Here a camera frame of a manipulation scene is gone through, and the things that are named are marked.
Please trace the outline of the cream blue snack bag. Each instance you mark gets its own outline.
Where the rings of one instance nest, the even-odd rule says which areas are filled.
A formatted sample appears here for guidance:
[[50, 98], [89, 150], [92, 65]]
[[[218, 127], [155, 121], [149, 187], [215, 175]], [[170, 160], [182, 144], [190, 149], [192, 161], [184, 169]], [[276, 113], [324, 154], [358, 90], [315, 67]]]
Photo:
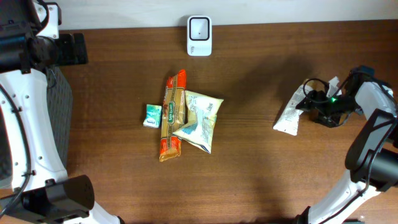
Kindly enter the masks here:
[[224, 99], [185, 90], [188, 121], [173, 135], [211, 154], [217, 112]]

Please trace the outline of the white barcode scanner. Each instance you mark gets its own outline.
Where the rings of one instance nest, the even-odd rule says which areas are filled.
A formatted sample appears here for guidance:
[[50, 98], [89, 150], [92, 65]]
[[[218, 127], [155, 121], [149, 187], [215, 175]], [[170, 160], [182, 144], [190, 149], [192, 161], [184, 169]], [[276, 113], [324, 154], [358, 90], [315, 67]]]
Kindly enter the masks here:
[[192, 57], [207, 57], [212, 53], [212, 20], [208, 16], [187, 19], [187, 53]]

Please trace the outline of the orange San Remo pasta pack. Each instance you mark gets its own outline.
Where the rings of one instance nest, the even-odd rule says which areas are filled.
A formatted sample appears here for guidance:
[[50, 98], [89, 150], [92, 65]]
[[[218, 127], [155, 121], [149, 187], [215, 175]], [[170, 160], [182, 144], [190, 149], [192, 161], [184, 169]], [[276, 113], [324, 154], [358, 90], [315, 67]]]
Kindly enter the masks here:
[[182, 140], [174, 132], [185, 124], [185, 89], [187, 74], [180, 70], [169, 77], [165, 86], [162, 105], [162, 125], [159, 161], [178, 157], [182, 151]]

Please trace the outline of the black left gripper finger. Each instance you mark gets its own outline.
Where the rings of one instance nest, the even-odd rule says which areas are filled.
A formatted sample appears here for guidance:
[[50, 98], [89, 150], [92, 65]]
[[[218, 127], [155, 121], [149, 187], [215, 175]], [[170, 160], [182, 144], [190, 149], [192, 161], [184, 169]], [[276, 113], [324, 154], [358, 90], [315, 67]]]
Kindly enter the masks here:
[[75, 33], [75, 56], [78, 64], [88, 63], [88, 54], [86, 50], [85, 36], [82, 33]]
[[60, 34], [57, 40], [58, 64], [61, 66], [74, 65], [75, 60], [75, 41], [71, 34]]

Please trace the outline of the small teal tissue pack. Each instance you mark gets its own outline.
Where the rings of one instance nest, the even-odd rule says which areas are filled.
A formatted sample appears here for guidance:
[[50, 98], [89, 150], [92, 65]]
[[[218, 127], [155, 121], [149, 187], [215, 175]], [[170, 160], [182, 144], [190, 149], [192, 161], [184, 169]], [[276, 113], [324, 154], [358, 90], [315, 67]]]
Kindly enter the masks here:
[[143, 126], [159, 128], [162, 117], [162, 107], [159, 105], [146, 105], [146, 117]]

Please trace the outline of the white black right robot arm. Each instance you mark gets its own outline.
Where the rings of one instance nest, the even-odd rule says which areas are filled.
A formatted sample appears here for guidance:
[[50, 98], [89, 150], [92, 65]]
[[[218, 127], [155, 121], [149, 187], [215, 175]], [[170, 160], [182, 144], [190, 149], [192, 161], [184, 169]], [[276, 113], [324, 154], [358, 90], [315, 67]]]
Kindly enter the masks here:
[[390, 84], [361, 65], [350, 70], [336, 90], [328, 82], [323, 86], [323, 90], [307, 90], [303, 83], [304, 98], [295, 107], [316, 112], [314, 122], [329, 128], [343, 125], [341, 117], [351, 113], [365, 115], [366, 124], [348, 149], [342, 178], [294, 223], [347, 223], [367, 200], [397, 187], [397, 153], [383, 147], [387, 142], [397, 146], [397, 101]]

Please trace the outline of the leaf pattern cream tube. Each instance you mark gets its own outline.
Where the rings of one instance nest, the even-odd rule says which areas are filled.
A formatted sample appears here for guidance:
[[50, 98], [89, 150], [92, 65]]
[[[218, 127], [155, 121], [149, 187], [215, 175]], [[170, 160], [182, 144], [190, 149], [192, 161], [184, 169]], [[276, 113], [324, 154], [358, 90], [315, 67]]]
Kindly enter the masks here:
[[[337, 84], [339, 82], [339, 78], [334, 77], [326, 83], [325, 90], [327, 98], [332, 97], [337, 91]], [[282, 114], [279, 116], [279, 119], [273, 126], [273, 129], [296, 136], [300, 115], [303, 113], [303, 110], [297, 109], [296, 106], [304, 99], [305, 95], [303, 92], [303, 84], [301, 84], [286, 104]]]

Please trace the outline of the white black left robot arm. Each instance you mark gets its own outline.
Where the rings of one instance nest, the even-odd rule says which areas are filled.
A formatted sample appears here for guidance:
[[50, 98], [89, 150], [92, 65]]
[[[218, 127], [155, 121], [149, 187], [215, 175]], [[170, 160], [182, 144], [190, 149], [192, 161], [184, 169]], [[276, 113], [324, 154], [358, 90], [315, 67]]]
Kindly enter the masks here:
[[30, 223], [121, 223], [86, 175], [65, 168], [72, 91], [60, 67], [88, 63], [55, 2], [1, 2], [1, 215]]

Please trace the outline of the grey plastic basket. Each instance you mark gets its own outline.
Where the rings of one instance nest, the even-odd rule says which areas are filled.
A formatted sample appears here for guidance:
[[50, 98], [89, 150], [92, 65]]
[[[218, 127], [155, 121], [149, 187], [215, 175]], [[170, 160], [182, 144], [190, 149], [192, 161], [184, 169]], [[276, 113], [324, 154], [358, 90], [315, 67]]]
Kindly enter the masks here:
[[41, 188], [45, 181], [68, 177], [67, 153], [72, 117], [72, 90], [59, 68], [47, 74], [19, 70], [1, 75], [1, 113], [11, 153], [11, 176], [2, 188], [22, 187], [31, 166], [33, 175], [25, 190]]

